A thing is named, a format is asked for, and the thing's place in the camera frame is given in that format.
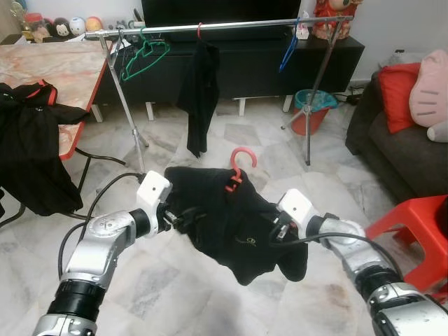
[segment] gray sofa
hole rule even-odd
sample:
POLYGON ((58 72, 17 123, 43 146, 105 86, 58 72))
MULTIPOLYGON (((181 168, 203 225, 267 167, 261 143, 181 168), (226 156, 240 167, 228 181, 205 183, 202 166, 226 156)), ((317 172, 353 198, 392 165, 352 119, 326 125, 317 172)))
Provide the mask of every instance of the gray sofa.
POLYGON ((448 194, 448 143, 430 141, 418 125, 389 133, 376 73, 356 107, 345 144, 365 158, 399 202, 448 194))

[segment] red bucket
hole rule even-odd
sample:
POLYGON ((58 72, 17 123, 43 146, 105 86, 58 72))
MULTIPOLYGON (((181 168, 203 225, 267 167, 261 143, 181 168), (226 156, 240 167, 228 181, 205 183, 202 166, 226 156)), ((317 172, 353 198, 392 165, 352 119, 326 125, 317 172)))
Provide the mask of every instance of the red bucket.
MULTIPOLYGON (((329 107, 311 113, 311 118, 309 120, 309 128, 311 129, 311 135, 316 133, 317 129, 319 128, 323 119, 325 118, 328 110, 330 110, 329 107)), ((294 108, 294 114, 299 113, 299 111, 300 109, 298 109, 297 107, 294 108)), ((293 123, 291 124, 291 128, 295 133, 299 135, 306 135, 306 129, 305 129, 306 124, 307 119, 305 118, 305 115, 302 114, 299 118, 293 121, 293 123)))

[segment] marble table top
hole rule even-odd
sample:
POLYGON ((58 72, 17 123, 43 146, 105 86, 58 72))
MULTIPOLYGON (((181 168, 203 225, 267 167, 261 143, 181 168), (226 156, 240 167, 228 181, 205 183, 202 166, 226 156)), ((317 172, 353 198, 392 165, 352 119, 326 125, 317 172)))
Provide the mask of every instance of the marble table top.
MULTIPOLYGON (((57 88, 57 103, 90 110, 106 68, 98 41, 0 45, 0 82, 12 88, 41 79, 57 88)), ((59 156, 69 159, 84 122, 59 126, 59 156)))

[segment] marble floor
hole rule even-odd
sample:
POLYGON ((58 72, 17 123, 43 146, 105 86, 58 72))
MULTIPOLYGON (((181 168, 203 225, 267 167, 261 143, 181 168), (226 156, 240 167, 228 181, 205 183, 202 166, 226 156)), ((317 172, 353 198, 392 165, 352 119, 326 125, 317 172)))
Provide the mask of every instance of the marble floor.
MULTIPOLYGON (((168 166, 230 167, 230 154, 248 146, 258 156, 250 167, 244 154, 237 161, 258 192, 277 202, 289 188, 298 188, 322 213, 331 212, 363 226, 383 216, 393 199, 367 165, 344 145, 353 109, 329 112, 311 139, 311 166, 302 159, 303 138, 280 125, 290 118, 280 98, 250 99, 246 115, 237 103, 221 101, 211 122, 208 152, 196 159, 187 149, 186 114, 156 104, 156 120, 148 122, 144 106, 132 108, 136 124, 150 146, 143 153, 147 170, 162 173, 168 166)), ((137 168, 133 139, 119 106, 103 106, 104 122, 87 121, 79 148, 129 162, 93 162, 82 191, 84 214, 95 195, 113 177, 137 168)), ((64 162, 77 183, 85 158, 64 162)), ((132 177, 114 185, 98 203, 103 214, 135 207, 138 188, 132 177)), ((18 204, 2 201, 8 213, 18 204)), ((57 289, 57 250, 65 232, 79 220, 58 214, 43 218, 27 210, 20 220, 0 229, 0 334, 30 335, 57 289)), ((72 251, 73 237, 65 258, 72 251)), ((400 254, 399 247, 392 247, 400 254)), ((403 268, 412 260, 400 258, 403 268)), ((283 274, 259 276, 240 286, 230 270, 196 251, 174 232, 139 239, 120 257, 97 321, 98 335, 129 336, 371 336, 370 317, 341 263, 318 244, 309 245, 307 275, 299 283, 283 274)))

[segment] bucket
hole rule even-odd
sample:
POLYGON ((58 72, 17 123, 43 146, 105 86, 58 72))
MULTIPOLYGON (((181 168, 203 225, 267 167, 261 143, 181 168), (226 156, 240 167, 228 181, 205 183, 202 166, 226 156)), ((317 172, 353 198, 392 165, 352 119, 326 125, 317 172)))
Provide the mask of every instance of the bucket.
MULTIPOLYGON (((311 97, 312 90, 301 90, 295 94, 294 114, 299 113, 302 107, 307 103, 307 100, 311 97)), ((311 107, 311 117, 309 120, 310 134, 316 133, 317 129, 321 125, 328 110, 337 107, 337 100, 327 92, 317 91, 314 96, 313 104, 311 107)), ((306 134, 306 118, 302 114, 299 118, 293 121, 291 124, 293 131, 299 135, 306 134)))

